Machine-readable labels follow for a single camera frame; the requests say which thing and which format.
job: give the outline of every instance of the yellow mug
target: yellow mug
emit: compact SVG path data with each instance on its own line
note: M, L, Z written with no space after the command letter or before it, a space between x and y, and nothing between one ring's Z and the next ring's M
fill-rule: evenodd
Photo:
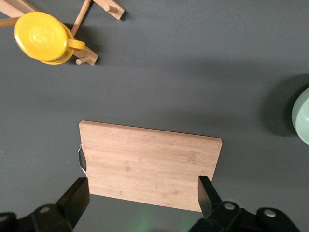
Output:
M43 12L30 12L16 22L14 35L20 49L46 64L62 64L85 43L74 39L70 30L56 18Z

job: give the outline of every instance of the mug handle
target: mug handle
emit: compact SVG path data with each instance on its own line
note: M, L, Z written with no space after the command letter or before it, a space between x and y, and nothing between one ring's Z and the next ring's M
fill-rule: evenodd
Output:
M86 44L83 41L68 38L68 47L74 50L84 50Z

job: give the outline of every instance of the light green bowl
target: light green bowl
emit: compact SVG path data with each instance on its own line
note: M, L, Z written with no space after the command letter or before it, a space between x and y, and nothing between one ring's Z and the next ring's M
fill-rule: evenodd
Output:
M309 88L295 101L292 122L298 136L309 145Z

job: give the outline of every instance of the bamboo board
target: bamboo board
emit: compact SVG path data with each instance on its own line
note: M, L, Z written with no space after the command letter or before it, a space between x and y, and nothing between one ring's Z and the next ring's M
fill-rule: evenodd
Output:
M91 194L201 211L199 176L212 180L219 138L82 121Z

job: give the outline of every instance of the gray table surface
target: gray table surface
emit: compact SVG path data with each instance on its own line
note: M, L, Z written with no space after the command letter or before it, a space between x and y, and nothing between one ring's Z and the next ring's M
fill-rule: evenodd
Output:
M82 0L30 0L72 25ZM219 137L213 184L255 213L309 228L309 146L290 113L309 87L309 1L119 0L92 4L76 37L96 51L49 66L0 29L0 211L25 216L83 176L82 120ZM201 213L91 195L75 231L185 232Z

